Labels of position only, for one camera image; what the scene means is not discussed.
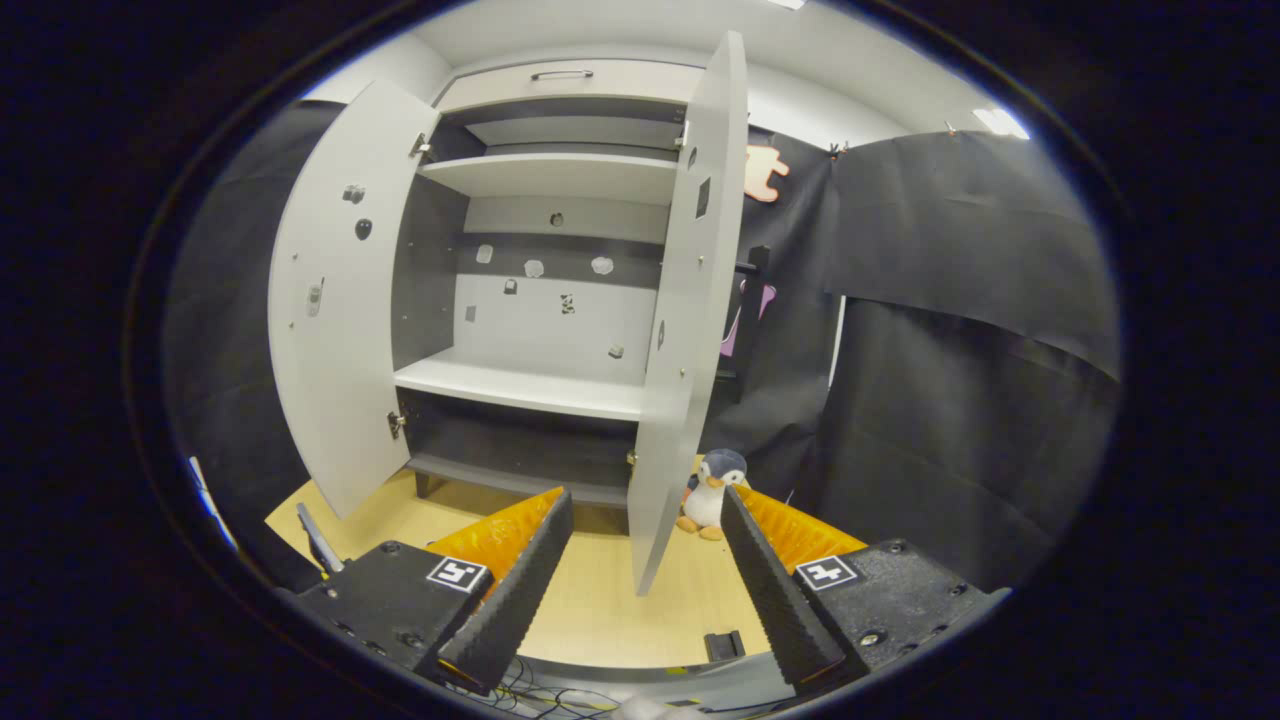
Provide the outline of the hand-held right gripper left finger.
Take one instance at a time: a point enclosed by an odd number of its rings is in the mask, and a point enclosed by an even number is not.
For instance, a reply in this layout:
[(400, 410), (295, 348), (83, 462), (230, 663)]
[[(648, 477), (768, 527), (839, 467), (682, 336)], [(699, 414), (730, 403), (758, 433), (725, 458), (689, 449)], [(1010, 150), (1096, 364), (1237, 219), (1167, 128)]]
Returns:
[(303, 503), (321, 568), (291, 605), (321, 628), (429, 682), (485, 694), (524, 643), (573, 532), (573, 497), (556, 487), (426, 547), (387, 541), (342, 560)]

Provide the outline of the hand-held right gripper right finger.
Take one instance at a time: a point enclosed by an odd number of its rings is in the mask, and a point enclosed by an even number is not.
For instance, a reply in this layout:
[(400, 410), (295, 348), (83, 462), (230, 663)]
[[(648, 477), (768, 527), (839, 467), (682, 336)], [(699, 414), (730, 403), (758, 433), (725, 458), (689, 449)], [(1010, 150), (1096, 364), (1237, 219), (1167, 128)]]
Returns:
[(868, 544), (741, 486), (724, 493), (721, 528), (781, 675), (800, 693), (895, 671), (966, 634), (1009, 596), (915, 542)]

